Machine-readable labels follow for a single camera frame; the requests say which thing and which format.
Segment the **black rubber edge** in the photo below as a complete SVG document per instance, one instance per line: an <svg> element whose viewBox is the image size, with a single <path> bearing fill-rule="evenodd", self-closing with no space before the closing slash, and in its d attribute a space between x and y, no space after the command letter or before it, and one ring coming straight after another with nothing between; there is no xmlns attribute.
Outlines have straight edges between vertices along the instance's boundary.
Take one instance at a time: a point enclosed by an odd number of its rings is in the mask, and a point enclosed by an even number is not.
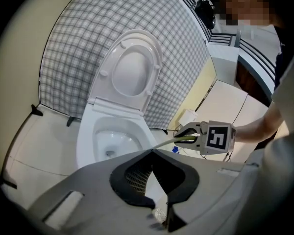
<svg viewBox="0 0 294 235"><path fill-rule="evenodd" d="M199 184L199 175L194 168L164 155L158 150L148 150L119 165L110 175L109 181L113 191L129 205L155 208L154 201L136 192L125 178L126 170L144 158L152 164L154 175L168 195L168 209L173 204L186 201L196 190ZM171 167L170 171L165 168L167 166Z"/></svg>
<svg viewBox="0 0 294 235"><path fill-rule="evenodd" d="M71 125L71 123L74 121L74 119L76 119L75 117L69 117L68 121L67 121L67 127L69 127Z"/></svg>
<svg viewBox="0 0 294 235"><path fill-rule="evenodd" d="M31 105L31 114L33 114L33 115L37 115L37 116L43 116L44 114L40 111L40 110L38 110L37 109L37 107L35 106L35 105Z"/></svg>
<svg viewBox="0 0 294 235"><path fill-rule="evenodd" d="M186 223L175 214L173 207L168 209L167 216L166 227L169 233L174 232L186 225Z"/></svg>

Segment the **white floor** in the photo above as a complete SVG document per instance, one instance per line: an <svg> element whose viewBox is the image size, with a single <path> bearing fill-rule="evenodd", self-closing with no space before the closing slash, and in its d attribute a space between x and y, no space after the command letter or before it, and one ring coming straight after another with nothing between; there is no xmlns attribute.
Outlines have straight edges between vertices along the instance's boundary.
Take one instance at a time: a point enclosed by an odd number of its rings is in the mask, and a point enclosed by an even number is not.
<svg viewBox="0 0 294 235"><path fill-rule="evenodd" d="M3 190L8 198L25 209L46 190L77 170L75 147L80 122L74 121L67 127L67 116L43 106L39 109L44 116L28 119L12 147L5 168L7 177L17 189L4 186ZM158 143L173 138L173 131L168 135L163 130L152 130L152 133ZM173 147L172 143L161 149L172 151ZM199 151L179 148L179 153L202 158Z"/></svg>

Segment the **checkered backdrop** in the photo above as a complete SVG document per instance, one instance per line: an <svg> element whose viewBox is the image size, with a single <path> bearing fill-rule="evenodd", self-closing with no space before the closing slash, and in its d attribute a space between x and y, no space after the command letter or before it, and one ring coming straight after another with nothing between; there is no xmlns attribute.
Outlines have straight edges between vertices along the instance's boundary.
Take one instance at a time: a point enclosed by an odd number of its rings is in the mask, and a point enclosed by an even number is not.
<svg viewBox="0 0 294 235"><path fill-rule="evenodd" d="M72 0L43 54L40 102L82 118L96 71L113 42L130 29L150 32L163 64L144 119L166 129L208 58L197 25L178 0Z"/></svg>

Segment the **toilet lid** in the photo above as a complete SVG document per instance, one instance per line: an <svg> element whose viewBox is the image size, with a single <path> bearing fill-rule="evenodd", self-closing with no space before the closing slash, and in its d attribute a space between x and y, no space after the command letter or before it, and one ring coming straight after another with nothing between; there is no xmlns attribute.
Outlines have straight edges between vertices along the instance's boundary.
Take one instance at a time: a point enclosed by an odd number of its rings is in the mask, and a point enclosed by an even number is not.
<svg viewBox="0 0 294 235"><path fill-rule="evenodd" d="M88 103L96 98L145 113L162 65L158 41L147 31L130 30L111 46L93 80Z"/></svg>

